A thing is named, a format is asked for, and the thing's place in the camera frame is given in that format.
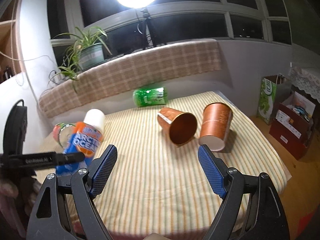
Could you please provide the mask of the blue orange Arctic Ocean cup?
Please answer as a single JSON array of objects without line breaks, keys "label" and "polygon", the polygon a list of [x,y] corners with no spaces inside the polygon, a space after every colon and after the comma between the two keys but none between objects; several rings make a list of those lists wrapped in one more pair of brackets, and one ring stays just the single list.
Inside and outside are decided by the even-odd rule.
[{"label": "blue orange Arctic Ocean cup", "polygon": [[80,168],[89,167],[103,141],[102,131],[102,128],[99,126],[93,126],[83,121],[77,122],[63,154],[82,152],[85,158],[83,161],[57,166],[57,176],[72,175]]}]

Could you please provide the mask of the orange paper cup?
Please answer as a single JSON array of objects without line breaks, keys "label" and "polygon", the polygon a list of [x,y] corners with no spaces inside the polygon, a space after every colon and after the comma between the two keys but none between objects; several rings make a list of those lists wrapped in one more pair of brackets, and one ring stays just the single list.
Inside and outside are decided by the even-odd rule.
[{"label": "orange paper cup", "polygon": [[225,103],[208,104],[203,111],[199,143],[207,145],[213,152],[225,148],[233,118],[232,109]]},{"label": "orange paper cup", "polygon": [[164,107],[157,113],[157,121],[175,145],[189,142],[197,130],[197,119],[192,113],[169,107]]}]

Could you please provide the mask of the green tea bottle cup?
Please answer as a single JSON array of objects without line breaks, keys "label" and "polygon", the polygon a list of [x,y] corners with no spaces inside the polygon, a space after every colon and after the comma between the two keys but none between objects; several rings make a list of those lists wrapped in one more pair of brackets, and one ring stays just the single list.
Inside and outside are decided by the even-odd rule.
[{"label": "green tea bottle cup", "polygon": [[165,87],[140,88],[133,92],[133,101],[137,107],[166,105],[168,91]]}]

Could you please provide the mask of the green red label jar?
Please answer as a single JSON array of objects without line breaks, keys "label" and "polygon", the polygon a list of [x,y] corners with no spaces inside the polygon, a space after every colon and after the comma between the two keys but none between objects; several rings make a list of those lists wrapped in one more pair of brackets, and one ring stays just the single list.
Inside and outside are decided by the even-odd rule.
[{"label": "green red label jar", "polygon": [[53,138],[62,147],[66,148],[73,133],[75,124],[58,123],[53,128]]}]

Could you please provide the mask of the dark red cardboard box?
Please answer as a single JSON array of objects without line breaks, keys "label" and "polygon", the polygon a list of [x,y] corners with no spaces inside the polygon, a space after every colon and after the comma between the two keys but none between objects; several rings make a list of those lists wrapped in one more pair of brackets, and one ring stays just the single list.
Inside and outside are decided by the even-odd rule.
[{"label": "dark red cardboard box", "polygon": [[316,105],[298,92],[280,103],[269,134],[297,160],[307,152]]}]

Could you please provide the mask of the striped yellow cushion mat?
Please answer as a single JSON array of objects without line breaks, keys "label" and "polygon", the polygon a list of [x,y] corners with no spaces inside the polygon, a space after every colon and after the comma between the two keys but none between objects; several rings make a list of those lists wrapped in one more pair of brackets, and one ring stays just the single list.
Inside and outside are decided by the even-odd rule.
[{"label": "striped yellow cushion mat", "polygon": [[174,145],[157,122],[161,106],[132,108],[105,115],[104,140],[118,159],[94,203],[113,239],[143,239],[159,233],[169,239],[202,239],[222,199],[214,194],[197,158],[204,108],[223,102],[233,111],[225,148],[215,156],[242,174],[270,175],[279,194],[287,175],[279,155],[255,124],[215,92],[171,100],[169,107],[196,116],[195,138]]}]

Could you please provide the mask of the green white paper bag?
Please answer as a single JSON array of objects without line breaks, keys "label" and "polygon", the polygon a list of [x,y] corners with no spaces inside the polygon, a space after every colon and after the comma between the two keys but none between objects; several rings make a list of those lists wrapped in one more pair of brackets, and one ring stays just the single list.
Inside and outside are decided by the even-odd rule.
[{"label": "green white paper bag", "polygon": [[257,116],[267,125],[273,122],[280,103],[290,96],[291,86],[291,81],[282,74],[262,78]]}]

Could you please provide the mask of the potted spider plant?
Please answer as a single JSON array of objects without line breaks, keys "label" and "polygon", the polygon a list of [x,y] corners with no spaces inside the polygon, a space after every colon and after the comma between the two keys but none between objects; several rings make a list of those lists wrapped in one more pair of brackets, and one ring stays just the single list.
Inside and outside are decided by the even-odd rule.
[{"label": "potted spider plant", "polygon": [[54,83],[55,78],[62,81],[70,80],[73,90],[77,92],[77,82],[79,75],[85,70],[92,68],[105,60],[104,51],[112,55],[106,41],[107,33],[98,26],[82,30],[76,27],[75,33],[61,33],[56,37],[69,35],[74,38],[74,42],[65,49],[62,63],[58,66],[58,72],[49,76],[49,82]]}]

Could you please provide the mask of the white lace cloth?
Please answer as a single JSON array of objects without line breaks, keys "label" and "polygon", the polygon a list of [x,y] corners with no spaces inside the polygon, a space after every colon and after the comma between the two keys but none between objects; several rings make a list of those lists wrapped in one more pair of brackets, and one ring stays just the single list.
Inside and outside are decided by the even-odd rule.
[{"label": "white lace cloth", "polygon": [[294,86],[320,101],[319,69],[292,67],[289,77]]}]

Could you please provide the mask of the plaid beige cloth cover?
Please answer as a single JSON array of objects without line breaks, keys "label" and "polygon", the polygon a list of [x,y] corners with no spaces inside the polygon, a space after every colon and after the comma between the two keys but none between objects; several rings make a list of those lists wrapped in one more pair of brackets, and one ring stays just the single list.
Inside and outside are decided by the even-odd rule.
[{"label": "plaid beige cloth cover", "polygon": [[178,42],[142,50],[93,67],[43,93],[39,108],[47,118],[153,83],[222,69],[214,39]]}]

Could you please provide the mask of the black tripod stand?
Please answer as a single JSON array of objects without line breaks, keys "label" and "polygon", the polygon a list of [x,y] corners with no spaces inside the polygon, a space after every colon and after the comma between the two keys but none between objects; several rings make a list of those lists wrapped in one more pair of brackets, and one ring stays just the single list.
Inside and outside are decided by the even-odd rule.
[{"label": "black tripod stand", "polygon": [[136,12],[138,25],[137,30],[142,35],[142,48],[143,50],[149,48],[156,48],[160,45],[166,45],[167,43],[161,39],[160,32],[156,29],[153,19],[146,7],[140,10],[143,16],[141,21]]}]

